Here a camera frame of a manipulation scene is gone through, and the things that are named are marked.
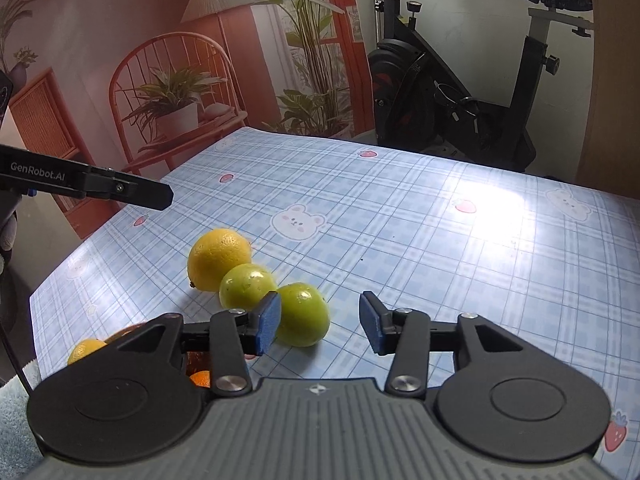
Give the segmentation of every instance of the black wire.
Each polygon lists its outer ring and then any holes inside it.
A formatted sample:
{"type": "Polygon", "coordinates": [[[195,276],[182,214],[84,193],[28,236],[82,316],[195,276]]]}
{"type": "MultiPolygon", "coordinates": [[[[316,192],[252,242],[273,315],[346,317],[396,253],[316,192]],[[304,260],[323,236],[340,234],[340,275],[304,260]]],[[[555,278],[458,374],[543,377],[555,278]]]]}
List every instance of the black wire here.
{"type": "Polygon", "coordinates": [[[9,357],[9,361],[11,361],[11,364],[14,367],[16,375],[18,375],[18,378],[20,379],[22,386],[27,391],[27,395],[30,396],[33,393],[33,389],[29,384],[27,377],[24,375],[22,368],[20,367],[20,362],[18,361],[18,358],[15,355],[14,349],[12,348],[11,343],[9,342],[9,337],[4,331],[4,327],[2,326],[1,321],[0,321],[0,340],[2,340],[2,345],[6,350],[6,354],[9,357]]]}

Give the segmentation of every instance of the floor lamp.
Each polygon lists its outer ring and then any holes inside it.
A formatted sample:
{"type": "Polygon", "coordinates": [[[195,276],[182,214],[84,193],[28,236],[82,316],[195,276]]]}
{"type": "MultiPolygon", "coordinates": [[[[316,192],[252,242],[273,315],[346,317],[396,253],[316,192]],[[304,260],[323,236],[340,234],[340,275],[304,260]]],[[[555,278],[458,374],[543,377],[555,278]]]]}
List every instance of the floor lamp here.
{"type": "MultiPolygon", "coordinates": [[[[268,4],[267,0],[189,0],[187,8],[184,10],[184,14],[181,23],[191,22],[204,16],[210,16],[212,14],[220,14],[226,10],[236,9],[237,7],[244,7],[247,5],[268,4]]],[[[222,43],[226,54],[231,58],[231,52],[229,51],[229,45],[226,42],[225,27],[223,27],[222,20],[218,17],[218,25],[220,27],[220,35],[222,36],[222,43]]],[[[242,92],[240,91],[240,85],[238,84],[238,78],[236,77],[236,70],[231,64],[232,75],[234,78],[234,85],[241,106],[244,109],[244,99],[242,98],[242,92]]]]}

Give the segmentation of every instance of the table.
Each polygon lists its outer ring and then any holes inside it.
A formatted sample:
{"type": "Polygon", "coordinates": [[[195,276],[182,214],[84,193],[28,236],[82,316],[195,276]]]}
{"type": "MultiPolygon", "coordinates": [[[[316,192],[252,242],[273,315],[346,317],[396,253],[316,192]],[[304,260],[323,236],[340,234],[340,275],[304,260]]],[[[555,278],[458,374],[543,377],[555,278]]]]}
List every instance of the table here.
{"type": "MultiPolygon", "coordinates": [[[[358,296],[372,290],[455,321],[477,312],[571,364],[626,416],[626,439],[596,459],[640,473],[640,202],[537,177],[329,139],[242,128],[172,171],[166,211],[127,206],[31,298],[43,377],[73,346],[158,316],[203,321],[218,298],[190,288],[186,258],[211,228],[251,241],[279,283],[327,299],[331,328],[312,349],[277,341],[251,363],[261,376],[375,377],[358,296]],[[283,215],[296,215],[303,230],[283,215]]],[[[430,364],[430,386],[453,372],[430,364]]]]}

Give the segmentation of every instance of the white plant pot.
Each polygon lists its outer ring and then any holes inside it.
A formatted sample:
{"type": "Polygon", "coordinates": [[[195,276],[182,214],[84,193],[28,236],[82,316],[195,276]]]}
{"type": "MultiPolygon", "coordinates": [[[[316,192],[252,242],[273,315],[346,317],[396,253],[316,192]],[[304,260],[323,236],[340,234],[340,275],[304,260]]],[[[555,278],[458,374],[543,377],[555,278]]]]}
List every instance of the white plant pot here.
{"type": "Polygon", "coordinates": [[[175,112],[158,117],[156,128],[158,137],[165,136],[167,139],[195,130],[198,127],[198,103],[191,103],[175,112]]]}

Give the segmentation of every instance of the blue gripper pad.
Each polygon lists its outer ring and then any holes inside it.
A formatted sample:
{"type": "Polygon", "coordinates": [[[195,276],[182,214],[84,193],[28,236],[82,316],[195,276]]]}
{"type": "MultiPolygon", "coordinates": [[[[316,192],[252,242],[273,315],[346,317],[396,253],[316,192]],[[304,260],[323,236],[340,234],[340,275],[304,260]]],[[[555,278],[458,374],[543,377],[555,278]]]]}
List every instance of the blue gripper pad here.
{"type": "Polygon", "coordinates": [[[380,354],[385,347],[386,336],[382,332],[380,315],[364,294],[360,295],[359,314],[360,324],[367,335],[372,350],[375,354],[380,354]]]}
{"type": "Polygon", "coordinates": [[[253,310],[252,314],[259,316],[258,332],[255,335],[256,355],[263,355],[276,338],[281,312],[280,294],[277,292],[269,292],[253,310]]]}

